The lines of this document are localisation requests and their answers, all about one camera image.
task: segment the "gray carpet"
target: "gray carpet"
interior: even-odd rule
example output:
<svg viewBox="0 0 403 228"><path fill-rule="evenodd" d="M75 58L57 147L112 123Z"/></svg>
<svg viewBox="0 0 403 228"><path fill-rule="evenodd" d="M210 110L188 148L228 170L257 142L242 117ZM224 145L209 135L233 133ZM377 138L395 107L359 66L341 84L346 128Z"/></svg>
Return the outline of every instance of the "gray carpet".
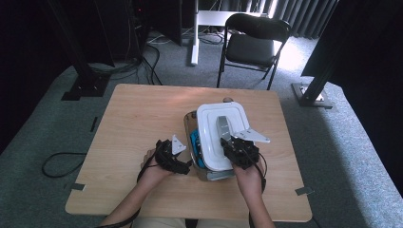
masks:
<svg viewBox="0 0 403 228"><path fill-rule="evenodd" d="M203 37L217 41L217 37ZM156 40L160 51L156 72L166 86L215 87L221 54L220 45L201 43L199 64L191 66L191 42L183 47ZM346 101L342 89L325 87L333 109L301 107L291 83L310 83L300 77L316 40L290 38L281 56L272 90L281 106L296 151L305 186L315 193L309 201L315 217L306 223L277 222L277 227L403 227L403 199L393 186L365 130ZM153 65L155 49L147 47L146 60ZM94 67L107 70L99 64ZM62 73L49 88L23 128L0 156L0 227L93 227L103 217L73 216L65 212L68 187L79 171L50 179L41 173L44 160L56 152L86 153L96 132L95 117L101 119L116 84L149 84L146 64L112 76L102 98L62 102L76 73ZM261 74L228 67L221 87L265 89ZM53 174L63 173L84 157L66 155L47 166Z"/></svg>

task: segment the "blue object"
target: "blue object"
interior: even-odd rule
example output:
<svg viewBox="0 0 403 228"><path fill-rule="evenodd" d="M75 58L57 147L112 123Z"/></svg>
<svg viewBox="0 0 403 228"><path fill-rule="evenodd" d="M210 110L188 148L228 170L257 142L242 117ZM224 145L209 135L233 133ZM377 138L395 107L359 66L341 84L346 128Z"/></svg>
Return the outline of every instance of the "blue object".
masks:
<svg viewBox="0 0 403 228"><path fill-rule="evenodd" d="M202 161L201 144L199 139L199 129L196 128L190 133L190 140L192 142L193 154L196 156L197 164L200 168L206 168Z"/></svg>

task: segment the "tape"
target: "tape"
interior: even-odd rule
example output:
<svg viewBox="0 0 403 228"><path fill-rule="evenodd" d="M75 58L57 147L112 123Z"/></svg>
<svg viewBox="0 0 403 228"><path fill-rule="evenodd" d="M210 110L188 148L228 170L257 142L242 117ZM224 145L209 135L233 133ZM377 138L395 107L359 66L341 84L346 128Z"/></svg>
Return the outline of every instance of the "tape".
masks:
<svg viewBox="0 0 403 228"><path fill-rule="evenodd" d="M309 194L315 193L315 191L311 187L301 187L299 189L296 189L296 193L298 196L300 196L303 194L309 195Z"/></svg>
<svg viewBox="0 0 403 228"><path fill-rule="evenodd" d="M73 184L71 184L70 189L71 190L84 191L86 189L86 185L81 184L81 183L73 183Z"/></svg>

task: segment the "container lid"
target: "container lid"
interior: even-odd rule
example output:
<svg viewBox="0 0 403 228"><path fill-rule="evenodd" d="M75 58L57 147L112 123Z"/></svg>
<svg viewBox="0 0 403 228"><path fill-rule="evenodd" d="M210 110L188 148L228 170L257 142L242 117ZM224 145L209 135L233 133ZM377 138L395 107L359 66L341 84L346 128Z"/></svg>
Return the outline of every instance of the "container lid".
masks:
<svg viewBox="0 0 403 228"><path fill-rule="evenodd" d="M249 128L242 105L232 103L202 104L197 110L201 152L205 166L213 171L232 169L231 162L224 156L217 119L225 116L231 135Z"/></svg>

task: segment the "person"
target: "person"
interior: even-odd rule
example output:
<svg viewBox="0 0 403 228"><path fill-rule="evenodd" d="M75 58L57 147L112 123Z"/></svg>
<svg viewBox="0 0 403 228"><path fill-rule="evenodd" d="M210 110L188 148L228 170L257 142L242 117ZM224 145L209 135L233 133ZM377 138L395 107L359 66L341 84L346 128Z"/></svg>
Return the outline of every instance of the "person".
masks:
<svg viewBox="0 0 403 228"><path fill-rule="evenodd" d="M155 149L147 151L141 167L153 157ZM234 173L237 177L238 187L249 208L249 212L255 227L272 228L275 227L270 215L264 205L261 190L261 178L255 166L245 170L233 164ZM142 206L151 190L156 188L166 177L173 173L162 169L155 158L151 160L148 168L137 182L136 186L127 194L122 202L107 216L101 226L121 222L133 216ZM200 219L197 227L248 227L248 222ZM183 218L136 218L133 227L185 227Z"/></svg>

